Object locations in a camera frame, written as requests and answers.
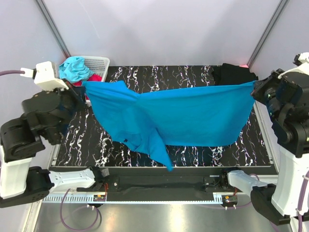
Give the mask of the blue t-shirt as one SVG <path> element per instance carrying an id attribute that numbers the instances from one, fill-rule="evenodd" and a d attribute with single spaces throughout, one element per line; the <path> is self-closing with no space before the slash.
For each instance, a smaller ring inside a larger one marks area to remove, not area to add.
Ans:
<path id="1" fill-rule="evenodd" d="M 168 145 L 227 146 L 253 108 L 253 82 L 136 93 L 123 81 L 85 82 L 96 120 L 115 142 L 172 170 Z"/>

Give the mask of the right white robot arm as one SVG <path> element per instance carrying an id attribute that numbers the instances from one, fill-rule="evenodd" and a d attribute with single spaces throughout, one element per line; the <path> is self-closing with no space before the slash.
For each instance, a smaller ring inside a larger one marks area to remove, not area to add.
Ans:
<path id="1" fill-rule="evenodd" d="M 240 168 L 221 172 L 223 191 L 238 189 L 254 209 L 279 226 L 309 219 L 309 73 L 278 69 L 254 85 L 252 96 L 266 106 L 280 146 L 276 184 L 262 182 Z"/>

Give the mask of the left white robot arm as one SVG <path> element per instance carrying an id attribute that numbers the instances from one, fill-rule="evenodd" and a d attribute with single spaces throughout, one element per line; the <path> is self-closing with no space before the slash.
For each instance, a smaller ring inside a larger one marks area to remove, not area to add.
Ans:
<path id="1" fill-rule="evenodd" d="M 0 128 L 0 206 L 34 203 L 54 191 L 107 191 L 106 176 L 98 167 L 54 172 L 30 163 L 45 150 L 45 139 L 58 145 L 75 112 L 85 107 L 85 88 L 68 85 L 43 90 L 22 102 L 23 114 Z"/>

